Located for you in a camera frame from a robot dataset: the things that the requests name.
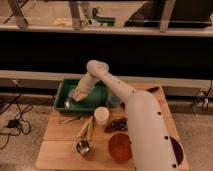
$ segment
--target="plug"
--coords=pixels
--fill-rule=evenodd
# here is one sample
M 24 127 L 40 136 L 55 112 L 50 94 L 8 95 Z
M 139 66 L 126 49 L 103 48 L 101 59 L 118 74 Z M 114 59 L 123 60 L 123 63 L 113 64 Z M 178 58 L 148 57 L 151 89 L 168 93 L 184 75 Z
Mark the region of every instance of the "plug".
M 7 124 L 7 128 L 17 128 L 18 124 L 19 124 L 18 119 L 9 120 Z

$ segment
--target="metal spoon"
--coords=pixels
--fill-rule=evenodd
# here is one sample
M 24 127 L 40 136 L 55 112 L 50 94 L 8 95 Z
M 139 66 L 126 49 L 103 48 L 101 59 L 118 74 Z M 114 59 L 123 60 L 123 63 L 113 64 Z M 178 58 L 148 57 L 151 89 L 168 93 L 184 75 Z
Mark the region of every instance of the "metal spoon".
M 74 121 L 74 120 L 79 120 L 79 119 L 82 119 L 82 118 L 83 118 L 83 116 L 81 115 L 81 116 L 78 116 L 78 117 L 76 117 L 76 118 L 71 118 L 71 119 L 59 121 L 59 124 L 65 124 L 65 123 L 67 123 L 67 122 L 71 122 L 71 121 Z

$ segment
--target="brown food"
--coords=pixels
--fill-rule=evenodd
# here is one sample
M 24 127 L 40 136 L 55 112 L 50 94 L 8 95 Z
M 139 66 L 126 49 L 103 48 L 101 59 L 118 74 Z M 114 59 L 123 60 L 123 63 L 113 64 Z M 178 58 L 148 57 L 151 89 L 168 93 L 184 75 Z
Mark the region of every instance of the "brown food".
M 110 133 L 113 131 L 127 131 L 127 119 L 115 119 L 110 124 L 107 125 L 104 132 Z

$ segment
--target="wooden table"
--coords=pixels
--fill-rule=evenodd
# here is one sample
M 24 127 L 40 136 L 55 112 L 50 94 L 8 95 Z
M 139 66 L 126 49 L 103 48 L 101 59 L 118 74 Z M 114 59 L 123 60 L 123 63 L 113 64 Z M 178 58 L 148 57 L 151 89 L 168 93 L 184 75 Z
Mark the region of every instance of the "wooden table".
M 131 84 L 137 89 L 148 89 L 159 86 L 160 89 L 153 94 L 158 99 L 166 126 L 170 135 L 180 143 L 180 138 L 173 121 L 171 112 L 165 99 L 161 85 L 149 83 L 134 83 Z M 111 119 L 124 116 L 124 109 L 110 109 Z M 134 170 L 133 161 L 130 160 L 123 164 L 116 163 L 109 155 L 107 145 L 110 137 L 115 133 L 106 134 L 103 128 L 96 125 L 90 146 L 91 152 L 82 157 L 76 151 L 76 144 L 79 140 L 76 135 L 84 121 L 76 120 L 71 123 L 60 125 L 58 122 L 71 118 L 69 114 L 61 114 L 57 111 L 52 111 L 46 132 L 43 138 L 39 156 L 36 162 L 37 169 L 53 169 L 53 170 Z M 189 165 L 184 155 L 183 162 L 179 166 L 180 171 L 188 171 Z

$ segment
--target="black wall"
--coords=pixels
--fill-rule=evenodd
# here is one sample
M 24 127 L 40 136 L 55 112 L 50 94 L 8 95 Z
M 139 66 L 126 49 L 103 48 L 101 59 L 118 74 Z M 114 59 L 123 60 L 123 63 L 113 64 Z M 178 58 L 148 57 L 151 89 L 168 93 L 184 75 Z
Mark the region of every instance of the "black wall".
M 213 38 L 0 32 L 0 69 L 85 73 L 90 59 L 114 75 L 212 79 Z

